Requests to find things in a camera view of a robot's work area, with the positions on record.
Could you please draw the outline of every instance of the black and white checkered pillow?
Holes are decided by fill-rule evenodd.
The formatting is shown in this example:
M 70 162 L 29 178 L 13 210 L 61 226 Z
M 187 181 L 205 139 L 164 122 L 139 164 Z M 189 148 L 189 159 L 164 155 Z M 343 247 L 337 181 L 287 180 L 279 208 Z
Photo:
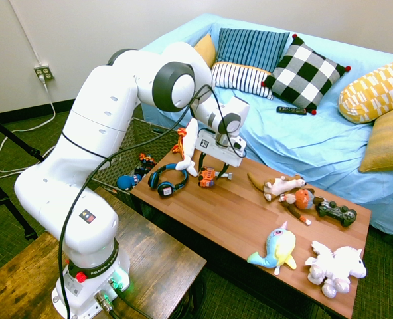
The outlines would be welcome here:
M 264 84 L 275 96 L 316 114 L 322 97 L 350 68 L 316 53 L 297 35 L 293 38 L 285 56 Z

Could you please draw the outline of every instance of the wire basket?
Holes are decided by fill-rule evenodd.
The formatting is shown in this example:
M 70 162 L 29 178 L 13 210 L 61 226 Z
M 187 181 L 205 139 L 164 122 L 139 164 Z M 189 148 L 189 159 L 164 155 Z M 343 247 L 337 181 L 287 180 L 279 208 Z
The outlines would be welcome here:
M 132 118 L 129 128 L 125 133 L 123 142 L 121 143 L 121 148 L 128 148 L 136 144 L 146 142 L 161 133 L 165 132 L 167 128 L 158 126 L 139 118 Z M 99 186 L 103 187 L 110 193 L 113 193 L 120 201 L 123 201 L 126 205 L 135 209 L 132 201 L 130 192 L 124 191 L 117 187 L 117 180 L 120 176 L 134 174 L 134 170 L 140 167 L 141 162 L 139 160 L 140 153 L 146 155 L 151 154 L 156 162 L 161 161 L 161 159 L 167 155 L 171 148 L 177 144 L 179 136 L 176 130 L 171 130 L 169 133 L 165 134 L 159 139 L 153 142 L 128 150 L 117 156 L 111 165 L 99 171 L 93 178 Z

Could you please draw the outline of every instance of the wooden table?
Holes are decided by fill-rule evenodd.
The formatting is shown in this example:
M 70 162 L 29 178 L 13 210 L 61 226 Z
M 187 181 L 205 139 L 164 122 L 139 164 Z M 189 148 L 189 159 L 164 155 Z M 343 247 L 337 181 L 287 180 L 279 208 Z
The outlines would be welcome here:
M 198 163 L 199 154 L 199 151 L 194 154 L 193 160 L 196 163 Z M 162 165 L 178 161 L 181 161 L 180 155 L 173 155 L 170 152 L 157 164 L 154 170 Z M 204 165 L 213 167 L 216 171 L 220 171 L 223 166 L 221 162 L 210 156 L 205 157 Z M 267 236 L 272 230 L 288 221 L 288 229 L 297 238 L 296 247 L 292 254 L 297 263 L 297 269 L 291 270 L 284 265 L 276 278 L 306 295 L 323 308 L 326 307 L 331 314 L 351 318 L 358 280 L 351 277 L 350 292 L 338 294 L 334 299 L 329 299 L 323 295 L 320 286 L 308 281 L 309 267 L 305 266 L 305 261 L 309 257 L 316 256 L 311 247 L 312 241 L 319 241 L 333 251 L 347 245 L 364 249 L 370 211 L 319 188 L 307 185 L 315 190 L 316 196 L 336 201 L 338 205 L 346 205 L 357 212 L 356 221 L 350 227 L 345 228 L 338 220 L 331 217 L 318 217 L 314 208 L 301 211 L 302 215 L 312 222 L 310 226 L 307 226 L 292 216 L 277 200 L 267 202 L 263 193 L 258 191 L 247 177 L 247 173 L 252 172 L 264 181 L 280 177 L 283 174 L 246 158 L 240 167 L 230 167 L 228 172 L 233 173 L 232 181 L 221 178 L 215 181 L 213 188 L 201 188 L 198 186 L 198 179 L 190 177 L 183 189 L 166 199 L 161 199 L 157 192 L 148 186 L 148 176 L 146 176 L 131 194 L 244 260 L 256 251 L 264 257 Z M 168 180 L 174 185 L 181 178 L 183 176 L 180 172 L 166 171 L 161 174 L 159 183 Z M 274 276 L 273 269 L 260 268 Z
M 206 261 L 108 192 L 97 189 L 119 215 L 116 236 L 130 256 L 126 298 L 154 319 L 168 318 Z M 58 241 L 43 233 L 0 269 L 0 319 L 62 318 L 51 301 L 58 279 Z M 120 318 L 144 318 L 119 298 Z M 95 318 L 110 318 L 100 312 Z

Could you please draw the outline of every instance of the blue couch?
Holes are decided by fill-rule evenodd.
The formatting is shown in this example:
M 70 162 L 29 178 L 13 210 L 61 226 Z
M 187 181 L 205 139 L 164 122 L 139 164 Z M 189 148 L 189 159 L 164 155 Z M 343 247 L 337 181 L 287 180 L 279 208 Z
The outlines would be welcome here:
M 204 14 L 159 37 L 143 50 L 161 53 L 168 44 L 176 41 L 193 46 L 207 33 L 210 33 L 217 49 L 220 28 L 287 31 Z M 290 31 L 284 52 L 292 41 L 293 33 L 297 31 Z M 301 33 L 298 35 L 319 54 L 343 66 L 351 66 L 351 71 L 324 95 L 317 107 L 317 115 L 277 113 L 277 106 L 291 106 L 277 97 L 268 100 L 224 88 L 215 88 L 215 92 L 222 103 L 227 103 L 233 95 L 249 103 L 250 112 L 240 132 L 247 142 L 248 158 L 287 175 L 298 173 L 310 184 L 370 209 L 370 224 L 393 235 L 393 171 L 358 171 L 373 124 L 353 124 L 344 119 L 337 109 L 343 88 L 393 62 L 393 54 Z M 143 115 L 149 122 L 169 127 L 181 114 L 143 105 Z M 187 114 L 181 125 L 186 126 L 189 119 Z

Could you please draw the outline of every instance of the tv remote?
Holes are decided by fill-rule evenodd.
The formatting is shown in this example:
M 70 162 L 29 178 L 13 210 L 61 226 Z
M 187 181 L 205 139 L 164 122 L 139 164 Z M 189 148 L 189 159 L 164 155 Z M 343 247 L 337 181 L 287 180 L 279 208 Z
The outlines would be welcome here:
M 298 114 L 298 115 L 307 115 L 305 108 L 288 108 L 287 106 L 278 106 L 276 108 L 276 112 Z

